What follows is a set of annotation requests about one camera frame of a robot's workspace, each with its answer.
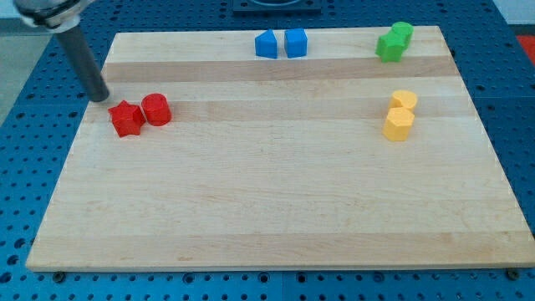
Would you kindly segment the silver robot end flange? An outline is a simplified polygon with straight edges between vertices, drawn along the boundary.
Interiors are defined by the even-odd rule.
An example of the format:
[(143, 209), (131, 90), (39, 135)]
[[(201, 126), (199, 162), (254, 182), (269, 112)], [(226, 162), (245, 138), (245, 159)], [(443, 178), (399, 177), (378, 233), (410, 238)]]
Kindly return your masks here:
[(79, 25), (80, 14), (93, 0), (13, 0), (21, 19), (29, 27), (63, 33)]

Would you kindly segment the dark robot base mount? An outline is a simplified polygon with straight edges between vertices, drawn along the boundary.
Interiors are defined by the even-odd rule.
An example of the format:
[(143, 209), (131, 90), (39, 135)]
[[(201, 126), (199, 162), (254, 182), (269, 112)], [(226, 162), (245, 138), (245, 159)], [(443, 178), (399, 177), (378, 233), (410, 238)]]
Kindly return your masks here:
[(234, 13), (317, 13), (322, 0), (231, 0)]

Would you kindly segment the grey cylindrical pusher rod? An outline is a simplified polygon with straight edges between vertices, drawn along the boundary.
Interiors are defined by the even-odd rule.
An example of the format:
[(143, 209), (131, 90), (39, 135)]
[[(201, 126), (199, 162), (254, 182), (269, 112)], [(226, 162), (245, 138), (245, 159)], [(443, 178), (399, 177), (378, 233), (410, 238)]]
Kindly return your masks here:
[(79, 25), (62, 33), (56, 33), (55, 38), (63, 48), (79, 82), (92, 102), (102, 102), (109, 98), (110, 92), (100, 73), (99, 66), (94, 61), (83, 31)]

